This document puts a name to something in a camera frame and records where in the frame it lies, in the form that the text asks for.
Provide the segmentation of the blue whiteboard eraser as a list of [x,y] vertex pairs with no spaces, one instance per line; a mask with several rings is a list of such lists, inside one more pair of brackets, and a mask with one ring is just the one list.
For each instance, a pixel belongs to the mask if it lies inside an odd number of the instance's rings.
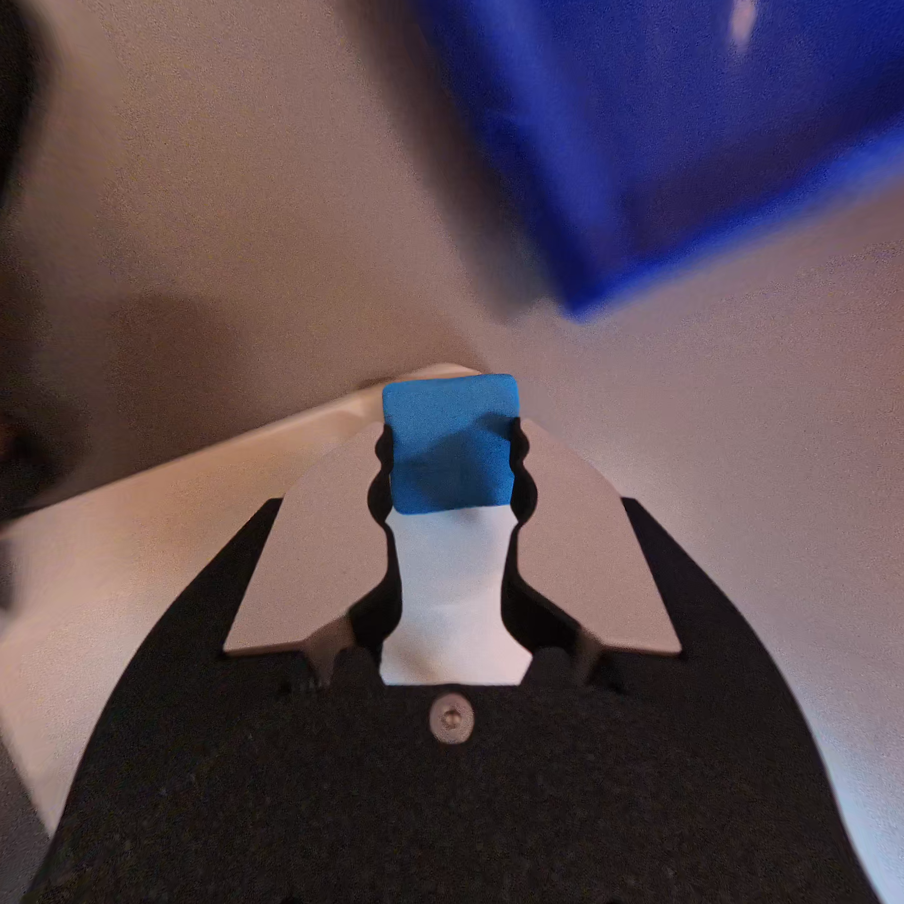
[[390,491],[403,515],[511,502],[511,434],[520,416],[509,374],[392,382],[382,390],[392,435]]

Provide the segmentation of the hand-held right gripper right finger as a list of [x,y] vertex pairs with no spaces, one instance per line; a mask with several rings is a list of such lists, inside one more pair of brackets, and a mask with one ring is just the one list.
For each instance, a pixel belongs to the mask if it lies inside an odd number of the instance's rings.
[[613,485],[531,420],[512,426],[503,625],[530,653],[678,656],[682,644]]

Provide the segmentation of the white whiteboard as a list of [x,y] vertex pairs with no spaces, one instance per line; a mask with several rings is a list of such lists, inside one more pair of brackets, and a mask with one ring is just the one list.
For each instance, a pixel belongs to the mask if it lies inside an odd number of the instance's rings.
[[156,622],[268,499],[382,417],[381,385],[16,521],[2,540],[2,738],[53,834],[109,696]]

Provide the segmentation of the blue plastic bin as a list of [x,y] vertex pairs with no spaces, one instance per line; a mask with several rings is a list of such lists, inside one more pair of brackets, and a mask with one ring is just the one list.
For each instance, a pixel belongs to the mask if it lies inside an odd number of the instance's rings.
[[901,1],[412,6],[571,317],[902,173]]

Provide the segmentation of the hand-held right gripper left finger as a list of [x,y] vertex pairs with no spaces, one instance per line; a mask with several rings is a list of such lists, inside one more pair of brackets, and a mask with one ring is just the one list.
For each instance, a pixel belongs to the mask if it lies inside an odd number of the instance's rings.
[[224,642],[232,656],[310,648],[346,623],[376,651],[401,617],[401,574],[386,521],[392,439],[369,424],[289,488]]

